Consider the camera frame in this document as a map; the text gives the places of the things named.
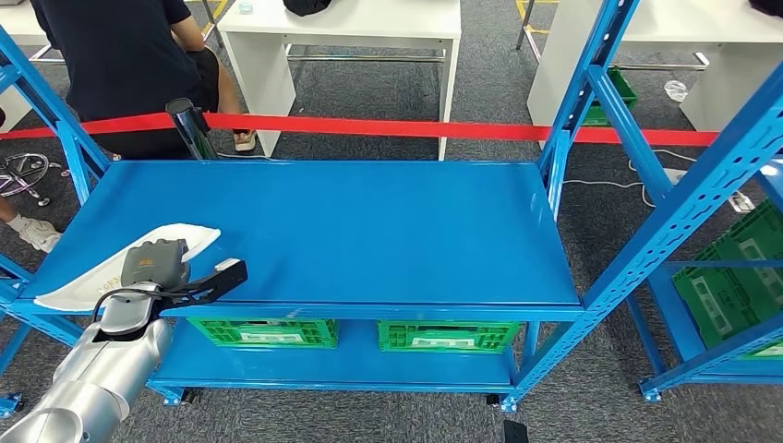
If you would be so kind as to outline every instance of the robotic arm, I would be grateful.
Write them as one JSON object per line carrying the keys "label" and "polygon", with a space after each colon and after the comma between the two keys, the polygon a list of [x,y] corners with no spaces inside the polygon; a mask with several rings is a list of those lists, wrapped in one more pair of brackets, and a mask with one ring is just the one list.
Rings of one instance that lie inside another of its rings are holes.
{"label": "robotic arm", "polygon": [[214,302],[247,280],[245,262],[230,258],[211,276],[188,283],[185,252],[184,240],[146,242],[128,251],[123,288],[101,297],[93,322],[54,371],[52,387],[0,443],[111,439],[171,343],[172,328],[160,313]]}

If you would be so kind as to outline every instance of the green crate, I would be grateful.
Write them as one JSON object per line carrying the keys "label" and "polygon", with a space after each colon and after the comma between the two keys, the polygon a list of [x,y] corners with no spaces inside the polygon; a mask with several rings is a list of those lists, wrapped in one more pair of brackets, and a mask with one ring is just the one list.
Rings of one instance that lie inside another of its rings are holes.
{"label": "green crate", "polygon": [[748,353],[743,360],[783,360],[783,340]]}
{"label": "green crate", "polygon": [[[768,200],[738,221],[714,243],[722,259],[783,259],[783,214]],[[735,268],[760,320],[783,308],[783,269]]]}
{"label": "green crate", "polygon": [[[631,86],[625,81],[620,70],[613,67],[608,71],[608,76],[615,89],[617,89],[617,92],[620,94],[622,102],[628,106],[629,110],[632,109],[636,104],[636,94],[633,93]],[[604,111],[604,108],[601,107],[601,103],[598,99],[593,100],[593,103],[590,104],[590,108],[587,109],[583,126],[609,126],[607,113]]]}
{"label": "green crate", "polygon": [[[712,245],[696,256],[698,261],[718,259]],[[707,349],[759,322],[750,296],[731,269],[683,268],[672,281],[691,311]]]}
{"label": "green crate", "polygon": [[519,322],[390,321],[378,322],[382,351],[502,353],[519,330]]}
{"label": "green crate", "polygon": [[337,321],[335,320],[188,318],[187,321],[218,346],[275,348],[337,346]]}

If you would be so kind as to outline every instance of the white sneaker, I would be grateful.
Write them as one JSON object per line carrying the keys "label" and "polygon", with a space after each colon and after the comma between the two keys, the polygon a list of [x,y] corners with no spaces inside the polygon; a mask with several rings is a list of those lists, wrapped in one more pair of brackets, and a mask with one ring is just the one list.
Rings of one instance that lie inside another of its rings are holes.
{"label": "white sneaker", "polygon": [[19,238],[32,245],[32,247],[45,253],[52,252],[54,245],[60,240],[60,233],[48,221],[28,219],[22,217],[24,228],[19,231]]}
{"label": "white sneaker", "polygon": [[234,149],[236,149],[237,152],[248,152],[249,150],[253,150],[256,148],[255,135],[254,132],[234,134]]}

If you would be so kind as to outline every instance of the white desk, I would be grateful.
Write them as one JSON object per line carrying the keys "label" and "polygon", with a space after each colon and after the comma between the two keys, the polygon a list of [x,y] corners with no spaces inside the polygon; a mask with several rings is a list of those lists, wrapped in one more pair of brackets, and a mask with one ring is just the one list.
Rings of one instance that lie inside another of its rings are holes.
{"label": "white desk", "polygon": [[[527,100],[535,125],[554,121],[600,5],[560,1]],[[705,53],[710,66],[681,109],[697,130],[719,131],[783,60],[783,19],[753,10],[747,0],[642,0],[621,47]]]}
{"label": "white desk", "polygon": [[[30,0],[16,6],[0,6],[0,25],[19,46],[49,44],[38,26]],[[8,88],[0,93],[0,108],[6,113],[6,122],[0,126],[0,132],[8,132],[30,111],[30,104],[16,88]]]}
{"label": "white desk", "polygon": [[[459,0],[336,0],[307,17],[286,10],[282,0],[250,3],[252,13],[243,15],[240,2],[235,2],[218,30],[252,114],[288,115],[291,110],[295,90],[284,50],[291,43],[445,50],[440,121],[449,121],[462,34]],[[266,155],[272,154],[279,136],[259,131]],[[441,160],[445,149],[442,138]]]}

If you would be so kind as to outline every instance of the red barrier tape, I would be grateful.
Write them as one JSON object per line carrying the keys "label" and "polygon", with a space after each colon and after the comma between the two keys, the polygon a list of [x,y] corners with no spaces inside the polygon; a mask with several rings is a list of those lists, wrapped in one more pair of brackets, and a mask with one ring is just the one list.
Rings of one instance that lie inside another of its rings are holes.
{"label": "red barrier tape", "polygon": [[[485,140],[546,140],[548,126],[487,123],[405,122],[398,120],[357,120],[349,118],[290,117],[250,114],[204,114],[213,129],[254,129],[315,134],[343,134],[387,137],[447,137]],[[122,117],[82,124],[88,134],[135,132],[174,127],[166,113]],[[708,146],[715,132],[646,129],[642,133],[653,146]],[[48,128],[23,129],[0,134],[0,139],[45,138],[54,134]],[[584,127],[576,136],[578,143],[618,144],[610,127]]]}

